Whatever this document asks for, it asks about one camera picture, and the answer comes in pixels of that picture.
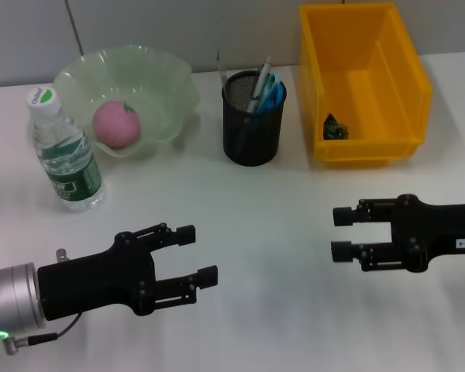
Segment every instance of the green bottle label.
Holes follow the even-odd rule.
[[[52,181],[57,195],[69,202],[79,202],[89,198],[102,185],[102,176],[93,156],[88,165],[76,173],[58,175],[47,172],[46,174]]]

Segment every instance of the plastic water bottle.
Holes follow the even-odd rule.
[[[26,104],[36,155],[57,195],[72,211],[95,207],[103,199],[104,185],[83,129],[60,107],[52,88],[34,88]]]

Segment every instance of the cable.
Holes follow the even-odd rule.
[[[83,313],[80,312],[79,314],[76,315],[76,318],[73,319],[73,321],[62,331],[59,333],[44,333],[43,335],[35,335],[35,336],[29,336],[27,338],[28,340],[28,346],[33,346],[33,345],[38,345],[40,343],[48,343],[50,341],[55,341],[56,339],[59,339],[63,335],[65,335],[69,330],[74,327],[74,324],[76,324],[81,317]]]

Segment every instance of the scissors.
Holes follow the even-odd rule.
[[[265,81],[262,100],[257,112],[262,114],[274,110],[282,102],[283,95],[281,78],[277,74],[270,74]]]

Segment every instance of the black mesh pencil holder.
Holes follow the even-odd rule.
[[[248,113],[246,110],[256,83],[256,71],[243,71],[227,80],[227,99],[222,90],[224,152],[229,159],[246,167],[265,164],[275,157],[287,95],[281,82],[283,97],[280,104],[262,114]]]

